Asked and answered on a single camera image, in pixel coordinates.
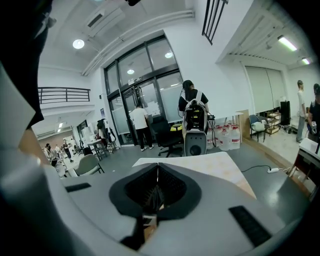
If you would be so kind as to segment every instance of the round ceiling light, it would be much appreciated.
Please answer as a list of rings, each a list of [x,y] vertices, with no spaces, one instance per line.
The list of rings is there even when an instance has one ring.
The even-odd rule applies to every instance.
[[[85,46],[85,42],[81,39],[77,39],[73,42],[72,46],[76,49],[81,49]]]
[[[174,54],[170,51],[170,52],[167,52],[164,56],[169,59],[173,56]]]

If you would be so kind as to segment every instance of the hair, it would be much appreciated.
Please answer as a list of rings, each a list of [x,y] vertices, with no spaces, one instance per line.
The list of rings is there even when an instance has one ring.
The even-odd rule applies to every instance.
[[[185,80],[182,84],[182,87],[183,87],[184,93],[185,93],[185,99],[187,101],[193,100],[193,98],[191,97],[191,89],[190,89],[190,87],[193,85],[194,85],[194,83],[191,82],[190,80]]]
[[[320,95],[320,85],[315,83],[313,86],[314,95],[319,96]]]
[[[301,85],[303,85],[304,83],[301,80],[298,80],[297,85],[300,88]]]

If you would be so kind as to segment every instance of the beige wall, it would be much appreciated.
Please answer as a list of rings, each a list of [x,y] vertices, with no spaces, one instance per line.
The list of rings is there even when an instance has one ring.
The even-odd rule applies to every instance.
[[[73,139],[75,139],[74,133],[72,132],[72,130],[69,130],[69,131],[65,131],[65,132],[61,132],[59,134],[53,135],[48,138],[39,139],[38,141],[41,148],[44,148],[47,143],[49,143],[52,148],[55,148],[56,144],[58,144],[58,147],[60,148],[60,146],[63,144],[64,138],[68,136],[73,136]]]

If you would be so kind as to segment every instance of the black metal railing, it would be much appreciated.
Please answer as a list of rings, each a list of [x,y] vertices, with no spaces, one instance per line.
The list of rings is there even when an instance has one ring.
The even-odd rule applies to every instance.
[[[224,10],[225,4],[228,4],[228,2],[229,2],[229,0],[207,0],[207,2],[206,2],[202,35],[205,36],[209,40],[211,45],[212,45],[212,40],[214,39],[214,35],[215,35],[217,27],[218,27],[220,18],[221,18],[221,14]]]
[[[90,89],[72,87],[38,87],[40,104],[60,102],[89,102]]]

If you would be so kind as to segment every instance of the white t-shirt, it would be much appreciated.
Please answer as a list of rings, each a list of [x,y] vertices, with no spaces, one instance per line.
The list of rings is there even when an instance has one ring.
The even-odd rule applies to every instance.
[[[302,90],[298,91],[298,98],[299,98],[299,116],[304,117],[305,114],[302,108],[302,104],[305,104],[305,100],[304,100],[304,92]]]
[[[130,116],[136,130],[148,127],[145,117],[148,116],[148,113],[144,108],[137,107],[130,113]]]

